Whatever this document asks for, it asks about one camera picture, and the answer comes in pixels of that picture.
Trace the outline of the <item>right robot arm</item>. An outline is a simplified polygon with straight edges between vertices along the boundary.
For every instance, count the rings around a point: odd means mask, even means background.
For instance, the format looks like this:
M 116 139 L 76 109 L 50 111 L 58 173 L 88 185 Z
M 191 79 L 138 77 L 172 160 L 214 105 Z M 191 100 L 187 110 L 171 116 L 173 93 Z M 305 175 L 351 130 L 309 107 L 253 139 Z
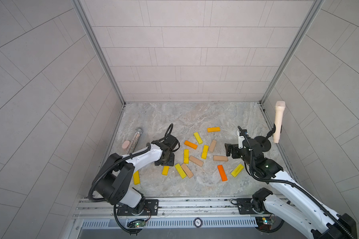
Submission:
M 264 156 L 271 149 L 268 138 L 251 138 L 246 131 L 238 132 L 238 143 L 226 143 L 227 157 L 241 159 L 248 174 L 281 192 L 287 202 L 267 188 L 252 195 L 250 202 L 237 200 L 237 206 L 251 207 L 257 214 L 274 214 L 281 219 L 280 226 L 288 223 L 308 239 L 356 239 L 355 220 L 348 214 L 339 214 L 321 203 L 299 185 L 276 161 Z

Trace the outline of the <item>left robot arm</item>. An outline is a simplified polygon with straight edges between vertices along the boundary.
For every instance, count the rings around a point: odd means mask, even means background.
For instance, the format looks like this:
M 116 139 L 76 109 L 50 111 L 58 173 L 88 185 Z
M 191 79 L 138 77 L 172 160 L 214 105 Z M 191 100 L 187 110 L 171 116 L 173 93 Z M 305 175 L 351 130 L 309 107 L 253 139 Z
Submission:
M 179 141 L 171 134 L 147 143 L 146 147 L 128 154 L 110 155 L 95 176 L 87 198 L 91 202 L 127 206 L 134 214 L 143 211 L 144 195 L 130 186 L 135 172 L 154 163 L 156 166 L 173 166 L 174 152 L 180 147 Z

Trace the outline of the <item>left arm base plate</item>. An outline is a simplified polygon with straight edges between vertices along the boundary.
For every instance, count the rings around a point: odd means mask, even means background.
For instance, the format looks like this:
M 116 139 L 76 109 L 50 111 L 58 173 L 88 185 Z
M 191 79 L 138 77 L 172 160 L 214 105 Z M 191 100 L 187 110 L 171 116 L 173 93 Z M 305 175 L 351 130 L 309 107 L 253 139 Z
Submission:
M 158 214 L 159 201 L 157 199 L 145 199 L 132 208 L 126 204 L 117 205 L 117 216 L 156 216 Z

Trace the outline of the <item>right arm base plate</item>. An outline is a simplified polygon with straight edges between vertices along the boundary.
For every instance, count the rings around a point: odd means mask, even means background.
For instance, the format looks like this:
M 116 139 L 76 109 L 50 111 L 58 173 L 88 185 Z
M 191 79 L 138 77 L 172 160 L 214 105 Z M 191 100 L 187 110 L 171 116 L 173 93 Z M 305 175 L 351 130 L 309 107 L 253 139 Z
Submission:
M 238 198 L 232 200 L 232 204 L 237 206 L 240 215 L 271 215 L 265 208 L 263 203 L 253 198 Z

